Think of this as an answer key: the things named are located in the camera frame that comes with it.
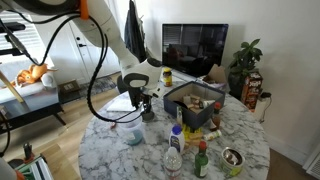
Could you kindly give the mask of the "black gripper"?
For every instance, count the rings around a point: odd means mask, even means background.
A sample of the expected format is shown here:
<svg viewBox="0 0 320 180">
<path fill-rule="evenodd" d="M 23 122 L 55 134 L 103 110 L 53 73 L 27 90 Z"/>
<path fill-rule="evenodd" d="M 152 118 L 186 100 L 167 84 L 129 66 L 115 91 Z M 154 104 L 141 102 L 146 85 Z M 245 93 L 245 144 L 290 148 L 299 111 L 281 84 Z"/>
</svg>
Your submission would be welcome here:
<svg viewBox="0 0 320 180">
<path fill-rule="evenodd" d="M 144 94 L 140 88 L 129 88 L 128 92 L 133 107 L 139 109 L 142 114 L 152 113 L 150 95 Z"/>
</svg>

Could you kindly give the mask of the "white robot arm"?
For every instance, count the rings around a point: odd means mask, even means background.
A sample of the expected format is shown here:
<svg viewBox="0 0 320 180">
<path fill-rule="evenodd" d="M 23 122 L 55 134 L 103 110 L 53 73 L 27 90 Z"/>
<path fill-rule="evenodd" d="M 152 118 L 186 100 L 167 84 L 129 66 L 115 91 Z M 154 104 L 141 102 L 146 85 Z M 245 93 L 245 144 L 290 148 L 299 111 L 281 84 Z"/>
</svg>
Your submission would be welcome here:
<svg viewBox="0 0 320 180">
<path fill-rule="evenodd" d="M 121 38 L 120 30 L 105 0 L 0 0 L 2 11 L 14 11 L 44 16 L 78 14 L 73 22 L 95 46 L 109 47 L 118 57 L 122 81 L 129 88 L 133 106 L 141 95 L 159 97 L 161 62 L 147 58 L 143 62 L 130 52 Z"/>
</svg>

